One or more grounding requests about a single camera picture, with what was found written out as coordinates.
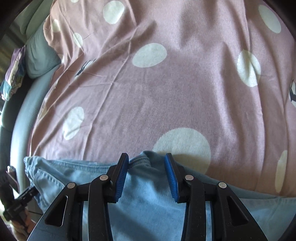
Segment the colourful folded cloth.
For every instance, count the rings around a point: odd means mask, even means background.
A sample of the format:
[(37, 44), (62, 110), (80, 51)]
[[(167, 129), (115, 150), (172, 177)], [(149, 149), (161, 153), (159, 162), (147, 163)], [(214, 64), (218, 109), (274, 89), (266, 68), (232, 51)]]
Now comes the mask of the colourful folded cloth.
[(11, 97), (22, 86), (25, 71), (26, 47), (14, 49), (11, 64), (4, 76), (1, 84), (1, 97), (4, 101), (9, 101)]

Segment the light blue denim pants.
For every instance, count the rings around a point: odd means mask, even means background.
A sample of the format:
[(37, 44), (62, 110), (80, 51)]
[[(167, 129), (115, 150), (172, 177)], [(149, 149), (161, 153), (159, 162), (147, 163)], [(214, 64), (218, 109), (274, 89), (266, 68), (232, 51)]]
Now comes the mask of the light blue denim pants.
[[(105, 174), (109, 165), (79, 160), (24, 158), (25, 173), (39, 192), (36, 201), (46, 211), (69, 182), (78, 185)], [(295, 199), (244, 190), (232, 191), (240, 198), (268, 240), (278, 240), (295, 216)], [(131, 159), (119, 202), (109, 205), (115, 240), (180, 240), (185, 204), (171, 196), (164, 157), (144, 151)]]

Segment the grey pillow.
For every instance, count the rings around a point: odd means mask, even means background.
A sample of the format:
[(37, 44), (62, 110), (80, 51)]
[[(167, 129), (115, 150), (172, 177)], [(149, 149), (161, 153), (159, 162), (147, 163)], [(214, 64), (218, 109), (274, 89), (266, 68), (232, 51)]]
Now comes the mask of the grey pillow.
[(31, 79), (36, 79), (61, 64), (58, 54), (45, 39), (43, 25), (44, 22), (26, 44), (25, 67)]

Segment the pink polka dot bedsheet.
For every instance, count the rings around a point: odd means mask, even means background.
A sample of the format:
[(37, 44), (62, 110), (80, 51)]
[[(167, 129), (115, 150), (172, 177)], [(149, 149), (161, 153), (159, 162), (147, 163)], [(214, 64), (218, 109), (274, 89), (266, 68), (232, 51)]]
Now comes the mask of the pink polka dot bedsheet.
[(295, 40), (263, 1), (54, 1), (61, 59), (30, 154), (171, 153), (234, 186), (295, 196)]

